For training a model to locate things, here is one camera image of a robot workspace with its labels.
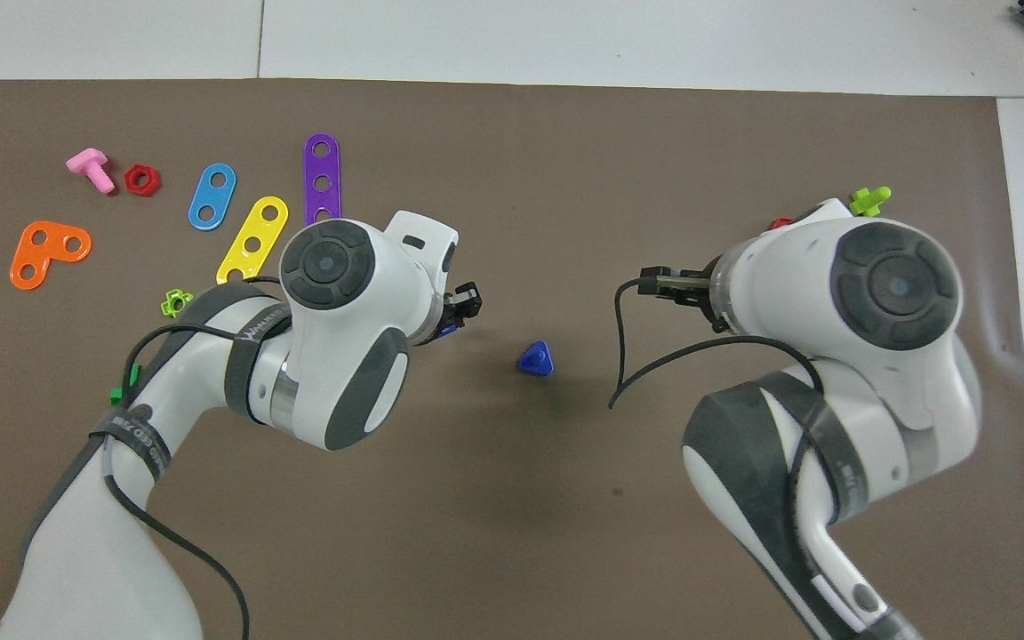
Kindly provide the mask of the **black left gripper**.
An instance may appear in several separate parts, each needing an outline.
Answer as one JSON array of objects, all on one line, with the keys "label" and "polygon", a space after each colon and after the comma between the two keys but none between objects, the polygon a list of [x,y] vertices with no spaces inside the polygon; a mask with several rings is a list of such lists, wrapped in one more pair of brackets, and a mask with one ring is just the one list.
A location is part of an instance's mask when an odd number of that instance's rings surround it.
[{"label": "black left gripper", "polygon": [[446,294],[447,332],[458,331],[466,324],[466,319],[479,315],[483,306],[478,284],[465,283]]}]

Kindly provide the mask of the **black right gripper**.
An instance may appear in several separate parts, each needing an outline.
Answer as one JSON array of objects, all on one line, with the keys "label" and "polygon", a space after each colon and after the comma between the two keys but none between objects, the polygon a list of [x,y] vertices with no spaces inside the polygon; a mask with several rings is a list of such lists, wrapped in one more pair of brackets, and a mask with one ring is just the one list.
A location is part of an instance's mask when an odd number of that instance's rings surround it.
[{"label": "black right gripper", "polygon": [[712,332],[728,332],[729,325],[718,312],[710,297],[710,280],[716,266],[706,266],[702,270],[670,269],[671,283],[666,284],[669,298],[680,307],[698,308],[711,325]]}]

